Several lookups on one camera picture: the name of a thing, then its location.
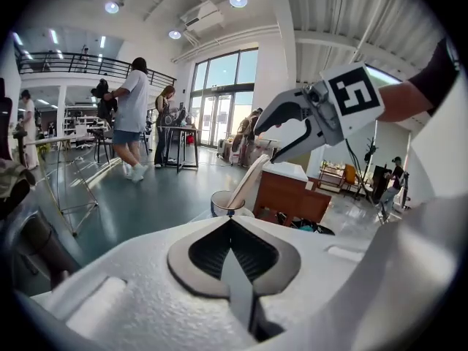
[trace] glass door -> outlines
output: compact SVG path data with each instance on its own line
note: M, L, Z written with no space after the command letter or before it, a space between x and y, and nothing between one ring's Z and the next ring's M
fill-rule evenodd
M219 95L216 101L216 121L214 127L214 139L211 143L212 146L218 146L220 139L226 139L229 129L227 124L229 122L229 111L231 108L232 95Z
M202 121L201 121L201 143L207 146L212 145L212 127L214 125L214 104L216 102L216 97L206 97L203 103L203 114L202 114Z
M217 147L220 139L226 139L229 129L229 112L232 94L205 97L201 117L201 144Z

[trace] railing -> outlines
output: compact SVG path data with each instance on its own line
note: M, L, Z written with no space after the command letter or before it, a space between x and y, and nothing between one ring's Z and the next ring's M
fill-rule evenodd
M81 53L36 52L29 54L32 59L22 53L18 61L20 74L38 72L85 72L103 77L127 78L131 72L131 64L114 58L83 55ZM148 69L148 80L151 86L164 88L174 86L175 78Z

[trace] green floor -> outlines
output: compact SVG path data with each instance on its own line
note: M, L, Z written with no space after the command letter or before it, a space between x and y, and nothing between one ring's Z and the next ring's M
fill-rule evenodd
M41 170L34 170L38 180L35 191L41 209L56 229L62 243L83 265L137 235L189 222L209 209L210 197L214 192L234 189L246 172L237 165L231 167L216 157L215 150L208 148L200 148L198 170L185 169L177 174L174 167L154 169L154 152L147 156L142 148L142 162L147 162L149 167L144 180L134 184L122 176L120 159L112 159L109 166L102 151L101 164L98 165L93 153L90 149L72 149L67 157L69 161L74 159L78 164L99 204L85 219L76 238L72 237L63 223ZM171 156L176 156L175 149ZM57 153L52 151L45 158L45 172L48 173L48 181L55 196L58 184L61 208L86 204L92 200L74 163L66 165L64 170L65 158L61 155L57 172ZM187 148L186 158L188 161L195 160L193 148ZM253 208L254 196L249 199L248 208ZM76 227L87 209L88 207L77 208L74 213L65 217L69 217ZM40 275L32 276L24 267L20 267L20 270L20 286L25 293L34 295L49 290L48 282Z

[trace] white cup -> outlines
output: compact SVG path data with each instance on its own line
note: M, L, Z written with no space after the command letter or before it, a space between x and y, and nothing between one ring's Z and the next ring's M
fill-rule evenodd
M232 196L233 191L218 191L211 195L211 215L213 217L243 215L241 209L246 203L245 200L242 200L242 203L236 208L226 206Z

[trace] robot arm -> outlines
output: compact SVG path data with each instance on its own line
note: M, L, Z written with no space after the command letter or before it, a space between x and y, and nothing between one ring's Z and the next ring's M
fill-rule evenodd
M320 82L280 93L258 118L256 135L291 118L306 125L306 133L278 151L271 162L295 158L324 144L334 146L384 112L364 63L336 67L321 75Z

